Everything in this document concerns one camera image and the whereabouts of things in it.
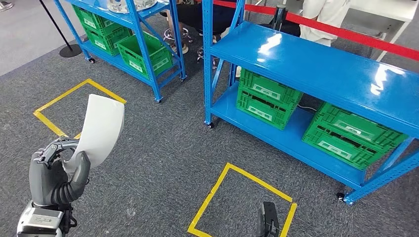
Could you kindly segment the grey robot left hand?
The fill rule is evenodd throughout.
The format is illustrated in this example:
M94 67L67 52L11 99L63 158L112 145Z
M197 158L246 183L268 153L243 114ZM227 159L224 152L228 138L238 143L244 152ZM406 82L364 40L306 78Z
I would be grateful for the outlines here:
M77 200L89 182L90 160L84 151L76 153L78 140L59 137L32 154L29 184L32 201L37 206L65 205ZM60 153L71 150L80 160L71 180L63 168Z

